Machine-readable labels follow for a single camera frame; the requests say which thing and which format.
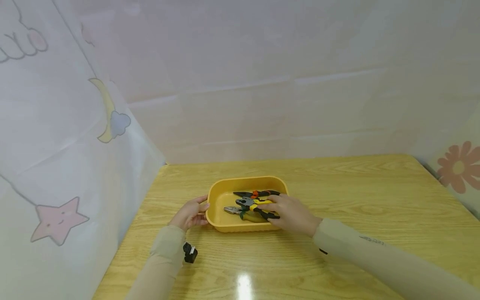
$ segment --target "left hand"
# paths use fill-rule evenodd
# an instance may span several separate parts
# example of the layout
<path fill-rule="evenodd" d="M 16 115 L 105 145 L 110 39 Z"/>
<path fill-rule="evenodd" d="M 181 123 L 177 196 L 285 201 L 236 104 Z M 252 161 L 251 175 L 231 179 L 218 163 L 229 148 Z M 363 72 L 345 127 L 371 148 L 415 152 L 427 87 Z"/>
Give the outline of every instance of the left hand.
<path fill-rule="evenodd" d="M 208 221 L 204 212 L 207 211 L 210 204 L 201 204 L 205 200 L 207 200 L 207 195 L 188 201 L 168 224 L 177 226 L 185 232 L 196 225 L 207 225 Z"/>

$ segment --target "plastic tray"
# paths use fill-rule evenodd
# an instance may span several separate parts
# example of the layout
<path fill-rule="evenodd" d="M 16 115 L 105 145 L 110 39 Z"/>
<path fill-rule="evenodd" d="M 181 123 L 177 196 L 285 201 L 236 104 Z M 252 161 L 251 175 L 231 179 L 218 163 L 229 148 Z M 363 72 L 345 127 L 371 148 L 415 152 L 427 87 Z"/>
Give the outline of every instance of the plastic tray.
<path fill-rule="evenodd" d="M 208 193 L 210 208 L 206 211 L 206 218 L 215 229 L 220 232 L 243 232 L 276 230 L 272 224 L 252 223 L 244 221 L 239 216 L 231 215 L 223 210 L 225 206 L 237 206 L 235 200 L 239 197 L 233 192 L 275 190 L 288 194 L 287 185 L 278 177 L 261 176 L 224 179 L 215 182 Z"/>

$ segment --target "yellow moon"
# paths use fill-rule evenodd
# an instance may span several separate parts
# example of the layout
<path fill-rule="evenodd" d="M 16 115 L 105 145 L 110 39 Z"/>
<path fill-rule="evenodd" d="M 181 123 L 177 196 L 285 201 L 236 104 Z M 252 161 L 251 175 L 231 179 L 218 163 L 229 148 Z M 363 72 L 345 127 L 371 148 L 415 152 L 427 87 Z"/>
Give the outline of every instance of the yellow moon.
<path fill-rule="evenodd" d="M 112 134 L 110 131 L 110 117 L 112 115 L 112 112 L 115 110 L 115 105 L 113 104 L 112 98 L 110 97 L 110 93 L 100 79 L 91 78 L 88 81 L 93 83 L 100 91 L 103 99 L 103 105 L 105 105 L 105 110 L 107 111 L 107 127 L 105 128 L 105 131 L 99 137 L 97 137 L 97 139 L 99 139 L 99 141 L 101 142 L 108 143 L 112 140 Z"/>

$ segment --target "beige arm sleeve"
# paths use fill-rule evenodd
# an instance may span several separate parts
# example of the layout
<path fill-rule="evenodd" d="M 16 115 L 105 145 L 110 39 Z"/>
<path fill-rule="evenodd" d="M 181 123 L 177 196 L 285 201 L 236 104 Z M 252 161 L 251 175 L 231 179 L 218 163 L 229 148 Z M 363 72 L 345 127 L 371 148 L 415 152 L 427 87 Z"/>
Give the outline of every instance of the beige arm sleeve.
<path fill-rule="evenodd" d="M 376 276 L 407 300 L 479 300 L 480 292 L 457 276 L 343 223 L 323 219 L 315 245 Z"/>
<path fill-rule="evenodd" d="M 176 226 L 163 227 L 157 234 L 144 268 L 126 300 L 167 300 L 185 253 L 185 232 Z"/>

